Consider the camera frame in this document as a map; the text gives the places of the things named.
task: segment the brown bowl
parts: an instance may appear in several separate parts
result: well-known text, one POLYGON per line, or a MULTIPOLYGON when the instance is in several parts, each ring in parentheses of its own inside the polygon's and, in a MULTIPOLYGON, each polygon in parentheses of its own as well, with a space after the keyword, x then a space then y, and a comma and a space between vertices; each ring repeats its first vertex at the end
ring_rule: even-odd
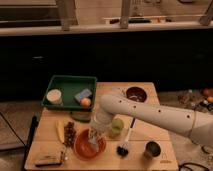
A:
POLYGON ((140 87, 130 87, 126 91, 126 97, 136 102, 145 102, 147 99, 147 94, 140 87))
POLYGON ((74 144, 74 151, 77 157, 81 160, 91 160, 101 154, 106 148, 106 140, 104 138, 100 138, 98 140, 99 150, 96 151, 94 147, 89 143, 88 139, 89 129, 81 132, 74 144))

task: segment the utensil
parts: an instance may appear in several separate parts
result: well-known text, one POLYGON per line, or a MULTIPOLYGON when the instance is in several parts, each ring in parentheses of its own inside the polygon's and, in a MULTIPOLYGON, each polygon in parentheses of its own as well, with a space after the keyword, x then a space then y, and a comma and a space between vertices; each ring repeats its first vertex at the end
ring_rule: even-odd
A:
POLYGON ((118 155, 122 157, 125 157, 129 154, 129 138, 131 136, 134 124, 135 124, 135 118, 132 119, 131 125, 129 127, 128 133, 124 141, 117 147, 117 153, 118 155))

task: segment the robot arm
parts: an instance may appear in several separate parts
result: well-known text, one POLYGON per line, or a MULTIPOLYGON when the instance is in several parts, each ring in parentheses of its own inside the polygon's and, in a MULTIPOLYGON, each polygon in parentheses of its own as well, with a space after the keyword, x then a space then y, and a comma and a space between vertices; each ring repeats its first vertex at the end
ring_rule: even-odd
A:
POLYGON ((100 109, 93 115, 91 127, 99 133, 105 132, 116 114, 135 117, 213 148, 212 115, 135 102, 127 99, 120 89, 116 89, 101 97, 100 109))

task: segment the green tray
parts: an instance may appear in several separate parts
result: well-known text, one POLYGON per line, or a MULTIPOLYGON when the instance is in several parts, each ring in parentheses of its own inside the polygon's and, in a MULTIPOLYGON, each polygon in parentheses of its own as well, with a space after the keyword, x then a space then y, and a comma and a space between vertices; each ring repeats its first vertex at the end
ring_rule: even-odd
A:
POLYGON ((54 75, 43 97, 42 106, 51 110, 92 111, 95 102, 96 84, 96 77, 54 75), (74 99, 74 96, 85 88, 88 88, 92 92, 92 103, 89 107, 80 106, 74 99), (54 105, 47 100, 46 95, 52 89, 59 89, 61 91, 62 105, 54 105))

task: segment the red bowl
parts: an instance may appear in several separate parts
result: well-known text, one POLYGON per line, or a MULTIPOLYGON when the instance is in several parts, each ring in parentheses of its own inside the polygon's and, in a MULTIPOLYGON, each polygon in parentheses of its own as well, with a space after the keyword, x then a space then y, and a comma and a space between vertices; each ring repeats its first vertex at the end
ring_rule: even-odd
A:
POLYGON ((82 160, 91 160, 101 154, 106 148, 106 140, 100 138, 98 140, 99 150, 96 151, 89 143, 88 139, 89 129, 82 131, 76 138, 74 143, 74 151, 77 157, 82 160))

